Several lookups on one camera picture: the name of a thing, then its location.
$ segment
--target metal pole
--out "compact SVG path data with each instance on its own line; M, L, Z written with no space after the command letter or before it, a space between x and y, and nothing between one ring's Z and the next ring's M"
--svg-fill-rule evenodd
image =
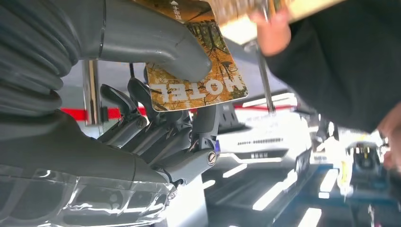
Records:
M86 126L102 125L97 60L83 61L83 77Z
M260 71L261 77L262 77L264 96L266 97L267 108L269 109L270 113L274 113L276 111L276 108L274 107L273 101L271 99L271 91L270 91L269 78L268 78L268 73L267 73L267 64L266 64L266 60L264 59L263 54L261 53L261 51L259 49L259 46L257 46L256 53L257 53L257 57L258 57L259 71Z

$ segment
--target plastic wrap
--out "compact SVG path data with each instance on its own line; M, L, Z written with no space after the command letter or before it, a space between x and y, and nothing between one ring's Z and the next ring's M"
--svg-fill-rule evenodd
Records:
M291 21L297 21L344 0L203 0L207 1L220 26L233 23L255 10L270 18L288 8Z
M175 187L0 165L0 227L136 227L161 221Z

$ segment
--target car grille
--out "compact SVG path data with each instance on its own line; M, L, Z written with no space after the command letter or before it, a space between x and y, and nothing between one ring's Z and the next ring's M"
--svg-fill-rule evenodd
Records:
M252 153L236 153L235 155L239 159L258 159L258 158L273 158L273 157L284 157L288 149L282 150L270 150L270 151L260 151Z
M283 141L283 138L271 138L271 139L265 139L265 140L249 140L249 141L238 142L238 146L246 145L246 144L278 143L278 142L282 142L282 141Z

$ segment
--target red stripe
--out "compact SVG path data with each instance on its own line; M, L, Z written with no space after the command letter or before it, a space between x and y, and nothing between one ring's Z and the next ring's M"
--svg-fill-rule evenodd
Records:
M276 106L276 110L284 110L284 109L290 109L296 106L292 105L283 105L283 106ZM258 110L258 111L267 111L268 108L267 106L248 106L248 107L242 107L242 106L235 106L235 109L246 109L246 110ZM85 110L83 109L73 109L73 108L61 108L62 111L68 113L71 115L76 121L84 121L85 120ZM141 115L146 116L146 110L143 106L139 106L138 110ZM119 108L108 108L107 112L109 114L109 119L119 119L121 117L120 114L120 109ZM196 109L191 109L191 113L196 113Z

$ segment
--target fluorescent light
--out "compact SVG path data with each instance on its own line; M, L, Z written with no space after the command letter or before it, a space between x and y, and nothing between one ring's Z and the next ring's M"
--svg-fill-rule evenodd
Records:
M283 182L278 182L256 201L252 209L264 210L282 191Z
M233 169L228 170L227 172L223 173L223 178L231 177L234 174L237 174L248 167L248 164L239 165Z
M268 162L281 162L282 158L272 157L272 158L255 158L255 159L240 159L234 153L223 153L219 157L230 157L233 158L237 163L249 164L249 163L268 163Z
M319 192L319 198L320 199L328 199L328 198L330 198L330 193L328 193L328 192Z
M205 183L203 183L203 189L207 189L213 186L215 183L216 183L215 180L206 181Z
M299 223L298 227L316 227L321 215L321 209L309 208L305 212L305 215Z
M336 183L338 174L339 173L337 169L330 169L329 171L327 171L326 176L324 177L322 183L320 184L320 191L331 192L334 184Z

